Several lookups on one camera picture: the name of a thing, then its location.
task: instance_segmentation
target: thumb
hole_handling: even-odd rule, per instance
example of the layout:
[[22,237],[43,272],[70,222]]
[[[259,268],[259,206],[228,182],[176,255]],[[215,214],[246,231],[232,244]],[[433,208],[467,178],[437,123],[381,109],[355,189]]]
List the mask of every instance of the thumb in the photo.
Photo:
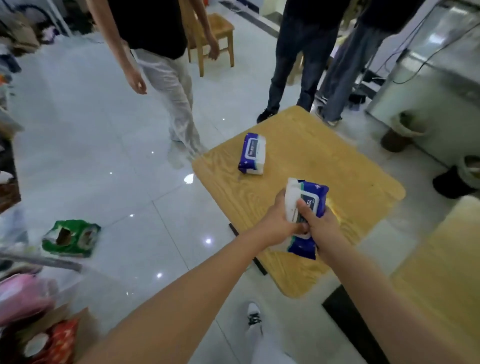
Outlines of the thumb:
[[308,205],[303,201],[301,198],[297,200],[297,209],[299,210],[300,214],[308,221],[309,225],[312,225],[314,219],[317,217],[313,213],[313,211],[308,207]]

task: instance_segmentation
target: blue and white package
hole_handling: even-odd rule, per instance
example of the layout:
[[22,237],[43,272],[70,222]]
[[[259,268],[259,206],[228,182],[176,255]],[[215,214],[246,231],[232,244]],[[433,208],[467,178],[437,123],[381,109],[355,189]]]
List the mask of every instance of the blue and white package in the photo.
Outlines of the blue and white package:
[[239,171],[250,174],[263,174],[265,165],[265,137],[247,133],[243,141]]
[[[303,199],[317,217],[325,213],[325,203],[328,187],[322,184],[307,182],[289,178],[285,191],[285,213],[287,220],[295,223],[306,220],[297,209],[297,201]],[[282,244],[287,251],[304,258],[315,260],[316,245],[310,233],[305,235],[293,235]]]

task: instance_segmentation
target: table top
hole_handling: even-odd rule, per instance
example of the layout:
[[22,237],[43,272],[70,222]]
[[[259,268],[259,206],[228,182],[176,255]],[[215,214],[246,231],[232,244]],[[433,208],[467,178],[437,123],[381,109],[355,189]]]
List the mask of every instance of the table top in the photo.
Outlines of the table top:
[[480,200],[458,202],[393,273],[392,283],[434,324],[480,359]]
[[[266,138],[261,176],[245,175],[237,169],[247,132]],[[298,106],[227,140],[196,159],[192,166],[239,232],[264,216],[289,177],[330,187],[328,205],[352,244],[359,243],[405,196],[398,181]],[[266,250],[257,258],[288,297],[308,292],[329,269],[318,258],[310,260],[287,252]]]

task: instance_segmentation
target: green plastic package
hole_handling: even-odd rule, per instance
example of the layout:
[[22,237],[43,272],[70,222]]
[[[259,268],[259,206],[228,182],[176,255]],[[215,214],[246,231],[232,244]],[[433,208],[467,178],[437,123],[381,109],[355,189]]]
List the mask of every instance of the green plastic package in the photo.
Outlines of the green plastic package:
[[87,258],[92,254],[102,228],[83,220],[61,220],[42,239],[42,248],[55,255]]

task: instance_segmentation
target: chair leg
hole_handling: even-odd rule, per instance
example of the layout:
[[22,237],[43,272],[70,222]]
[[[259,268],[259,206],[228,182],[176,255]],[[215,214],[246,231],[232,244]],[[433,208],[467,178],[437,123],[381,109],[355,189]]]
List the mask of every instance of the chair leg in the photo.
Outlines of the chair leg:
[[197,46],[198,54],[198,68],[200,69],[200,77],[204,76],[204,49],[202,46]]
[[230,55],[230,67],[235,66],[235,58],[233,56],[233,32],[227,36],[228,54]]

